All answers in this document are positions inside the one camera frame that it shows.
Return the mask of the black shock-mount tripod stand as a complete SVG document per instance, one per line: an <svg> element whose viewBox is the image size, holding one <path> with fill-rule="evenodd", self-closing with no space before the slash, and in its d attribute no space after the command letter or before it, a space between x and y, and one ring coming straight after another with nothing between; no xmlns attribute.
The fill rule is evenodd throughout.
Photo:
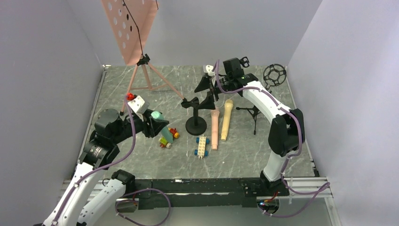
<svg viewBox="0 0 399 226"><path fill-rule="evenodd" d="M279 110L280 106L284 106L270 91L271 87L277 87L285 82L287 78L286 68L280 64L271 64L263 71L264 85L259 81L250 82L250 87L255 89L244 90L243 97L253 103L253 107L244 108L236 107L236 110L246 110L250 113L254 122L257 123L257 117L260 113L265 115L269 122L278 114L283 114Z"/></svg>

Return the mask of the black round-base mic stand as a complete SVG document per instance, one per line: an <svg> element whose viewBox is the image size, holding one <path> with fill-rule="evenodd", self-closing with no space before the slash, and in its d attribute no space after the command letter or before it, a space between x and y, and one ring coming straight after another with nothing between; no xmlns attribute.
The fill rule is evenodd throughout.
<svg viewBox="0 0 399 226"><path fill-rule="evenodd" d="M186 98L184 98L181 106L186 109L190 107L193 108L193 116L190 117L185 123L186 131L193 136L202 135L207 129L207 123L202 117L199 116L199 99L195 97L191 101L188 101Z"/></svg>

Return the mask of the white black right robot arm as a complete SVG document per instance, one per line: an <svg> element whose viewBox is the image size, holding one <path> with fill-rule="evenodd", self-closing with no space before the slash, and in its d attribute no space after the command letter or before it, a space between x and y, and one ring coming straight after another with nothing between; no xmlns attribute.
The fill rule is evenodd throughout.
<svg viewBox="0 0 399 226"><path fill-rule="evenodd" d="M244 68L249 66L246 56L223 61L225 75L219 74L219 64L204 66L204 75L195 89L196 92L207 90L206 99L199 103L197 98L188 101L183 97L182 107L214 110L220 93L237 93L252 103L271 124L268 142L272 153L261 172L261 179L267 184L284 183L289 160L301 154L305 142L302 111L290 109L275 98L255 75L245 73Z"/></svg>

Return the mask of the yellow cream microphone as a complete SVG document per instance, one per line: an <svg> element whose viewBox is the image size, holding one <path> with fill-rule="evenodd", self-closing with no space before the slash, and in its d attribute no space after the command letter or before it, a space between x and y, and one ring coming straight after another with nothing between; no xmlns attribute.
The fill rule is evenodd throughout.
<svg viewBox="0 0 399 226"><path fill-rule="evenodd" d="M227 140L232 109L233 109L233 101L231 99L227 99L224 103L223 124L221 132L222 141Z"/></svg>

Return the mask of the teal green microphone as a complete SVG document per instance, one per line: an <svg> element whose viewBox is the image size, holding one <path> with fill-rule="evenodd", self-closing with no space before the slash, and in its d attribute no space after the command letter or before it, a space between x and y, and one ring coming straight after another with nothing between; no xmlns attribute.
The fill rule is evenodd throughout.
<svg viewBox="0 0 399 226"><path fill-rule="evenodd" d="M164 116L162 115L162 113L160 113L158 111L152 112L151 116L156 120L164 120L165 119ZM166 139L166 141L168 143L171 143L171 144L173 143L173 135L170 133L167 126L162 127L161 134Z"/></svg>

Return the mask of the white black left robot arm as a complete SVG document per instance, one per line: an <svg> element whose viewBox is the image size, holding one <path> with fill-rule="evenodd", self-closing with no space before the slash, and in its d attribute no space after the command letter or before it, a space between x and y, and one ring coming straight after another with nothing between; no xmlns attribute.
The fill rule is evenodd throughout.
<svg viewBox="0 0 399 226"><path fill-rule="evenodd" d="M136 135L142 133L153 138L161 132L169 132L169 121L161 112L148 108L141 96L127 93L124 103L128 116L109 108L100 112L92 132L78 159L75 172L60 201L41 223L43 226L93 226L98 219L122 196L138 193L135 176L124 170L113 173L103 189L89 200L100 178L113 165L124 161L115 158L120 152L118 144L132 138L130 153L136 144Z"/></svg>

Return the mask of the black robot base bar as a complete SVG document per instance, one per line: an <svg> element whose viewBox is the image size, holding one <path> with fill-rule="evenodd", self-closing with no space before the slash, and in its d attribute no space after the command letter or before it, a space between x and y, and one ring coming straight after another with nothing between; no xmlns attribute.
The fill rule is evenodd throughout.
<svg viewBox="0 0 399 226"><path fill-rule="evenodd" d="M270 198L285 198L289 190L281 180L255 178L137 179L136 191L120 198L119 208L139 210L171 207L241 206L255 208Z"/></svg>

